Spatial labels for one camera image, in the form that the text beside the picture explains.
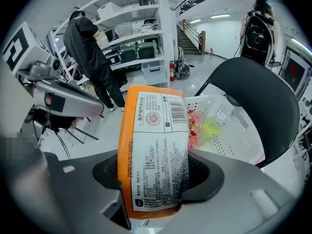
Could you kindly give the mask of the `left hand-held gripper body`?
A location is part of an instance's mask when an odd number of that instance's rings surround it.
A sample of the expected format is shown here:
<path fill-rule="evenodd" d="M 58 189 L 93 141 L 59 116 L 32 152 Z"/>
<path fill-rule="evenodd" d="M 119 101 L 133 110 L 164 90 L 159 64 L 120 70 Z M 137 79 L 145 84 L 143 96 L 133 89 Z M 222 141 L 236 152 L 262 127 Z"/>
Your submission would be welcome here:
<path fill-rule="evenodd" d="M 15 31 L 2 53 L 17 78 L 38 81 L 55 79 L 60 75 L 60 60 L 48 50 L 27 22 Z"/>

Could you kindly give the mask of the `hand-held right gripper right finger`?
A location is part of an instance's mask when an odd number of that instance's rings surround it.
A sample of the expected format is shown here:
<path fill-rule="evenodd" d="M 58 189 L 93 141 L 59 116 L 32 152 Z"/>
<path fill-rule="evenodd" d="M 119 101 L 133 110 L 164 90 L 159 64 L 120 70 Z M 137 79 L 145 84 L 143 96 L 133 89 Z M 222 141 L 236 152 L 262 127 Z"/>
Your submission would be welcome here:
<path fill-rule="evenodd" d="M 270 234 L 287 219 L 297 199 L 249 163 L 190 150 L 196 164 L 206 164 L 206 201 L 182 204 L 176 214 L 140 222 L 136 234 Z"/>

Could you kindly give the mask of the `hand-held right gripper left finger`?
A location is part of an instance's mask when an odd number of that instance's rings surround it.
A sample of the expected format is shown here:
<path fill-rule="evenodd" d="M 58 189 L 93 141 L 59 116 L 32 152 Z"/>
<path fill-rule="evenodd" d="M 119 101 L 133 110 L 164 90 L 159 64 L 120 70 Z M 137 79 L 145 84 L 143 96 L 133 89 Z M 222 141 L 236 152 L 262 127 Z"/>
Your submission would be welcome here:
<path fill-rule="evenodd" d="M 131 223 L 117 179 L 117 151 L 60 161 L 46 152 L 59 221 L 54 234 L 129 234 Z"/>

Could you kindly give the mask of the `person's left hand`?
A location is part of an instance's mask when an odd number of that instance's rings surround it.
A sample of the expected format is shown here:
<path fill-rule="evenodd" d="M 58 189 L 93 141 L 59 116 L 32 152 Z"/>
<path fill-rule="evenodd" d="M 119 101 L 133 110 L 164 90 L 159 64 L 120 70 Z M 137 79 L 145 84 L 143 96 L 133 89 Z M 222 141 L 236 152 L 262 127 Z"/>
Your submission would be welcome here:
<path fill-rule="evenodd" d="M 75 119 L 71 122 L 70 129 L 76 128 L 77 124 L 78 124 L 80 121 L 84 121 L 84 118 L 83 118 L 83 117 L 77 117 L 77 118 L 75 118 Z"/>

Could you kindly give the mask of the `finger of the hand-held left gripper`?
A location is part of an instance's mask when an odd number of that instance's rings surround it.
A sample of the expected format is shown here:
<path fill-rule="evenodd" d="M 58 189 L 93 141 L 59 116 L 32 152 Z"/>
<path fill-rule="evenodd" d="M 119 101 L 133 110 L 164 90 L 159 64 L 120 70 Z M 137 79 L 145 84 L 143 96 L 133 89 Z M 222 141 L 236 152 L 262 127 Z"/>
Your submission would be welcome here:
<path fill-rule="evenodd" d="M 97 99 L 91 94 L 83 91 L 77 86 L 74 86 L 70 83 L 61 81 L 61 80 L 39 80 L 36 81 L 36 87 L 40 88 L 48 93 L 56 94 L 56 95 L 64 95 L 64 96 L 77 96 L 82 98 L 90 98 Z"/>
<path fill-rule="evenodd" d="M 48 93 L 34 82 L 34 107 L 63 117 L 97 117 L 104 110 L 99 99 Z"/>

